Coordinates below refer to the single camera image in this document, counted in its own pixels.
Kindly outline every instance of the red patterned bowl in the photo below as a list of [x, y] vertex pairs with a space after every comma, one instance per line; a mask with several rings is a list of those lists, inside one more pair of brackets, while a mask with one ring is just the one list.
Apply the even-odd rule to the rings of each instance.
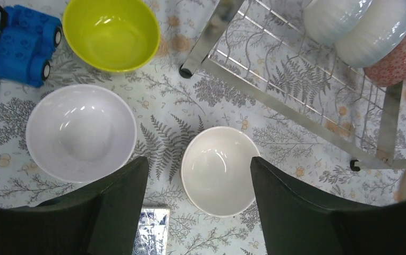
[[392, 86], [406, 78], [406, 36], [397, 47], [382, 60], [364, 72], [373, 83], [381, 87]]

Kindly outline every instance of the rack leg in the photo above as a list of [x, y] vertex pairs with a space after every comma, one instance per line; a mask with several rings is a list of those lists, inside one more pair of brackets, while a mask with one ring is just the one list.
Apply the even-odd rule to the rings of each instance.
[[353, 171], [355, 171], [354, 169], [406, 169], [406, 159], [396, 159], [391, 166], [386, 164], [366, 164], [362, 161], [354, 159], [350, 161], [350, 167]]
[[179, 69], [180, 75], [183, 78], [188, 79], [192, 77], [228, 28], [228, 24], [233, 20], [243, 2], [244, 0], [220, 0], [200, 38], [198, 38], [188, 58]]
[[386, 89], [383, 113], [378, 132], [377, 152], [375, 157], [390, 166], [394, 160], [402, 87], [403, 81]]

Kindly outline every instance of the blue and white card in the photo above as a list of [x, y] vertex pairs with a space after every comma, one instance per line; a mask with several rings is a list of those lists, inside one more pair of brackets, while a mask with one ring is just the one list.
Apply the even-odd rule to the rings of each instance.
[[133, 255], [166, 255], [170, 209], [142, 208]]

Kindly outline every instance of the blue toy car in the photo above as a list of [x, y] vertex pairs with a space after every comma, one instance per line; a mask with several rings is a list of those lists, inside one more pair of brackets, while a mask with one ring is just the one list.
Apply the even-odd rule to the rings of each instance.
[[5, 7], [7, 26], [0, 36], [0, 78], [42, 86], [62, 40], [61, 21], [16, 5]]

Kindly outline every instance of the black wheel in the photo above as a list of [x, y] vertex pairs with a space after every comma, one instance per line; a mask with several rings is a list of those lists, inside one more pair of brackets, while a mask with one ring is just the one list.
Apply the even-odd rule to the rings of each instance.
[[42, 80], [46, 81], [49, 77], [49, 73], [51, 70], [51, 65], [49, 64], [49, 61], [45, 61], [44, 66], [42, 68]]
[[59, 46], [59, 44], [62, 41], [62, 31], [59, 27], [54, 30], [54, 35], [53, 35], [53, 42], [54, 42], [54, 47], [56, 48]]
[[350, 161], [350, 170], [352, 170], [354, 172], [359, 172], [359, 171], [361, 171], [361, 169], [359, 168], [359, 166], [355, 166], [356, 162], [359, 162], [359, 160], [353, 159]]

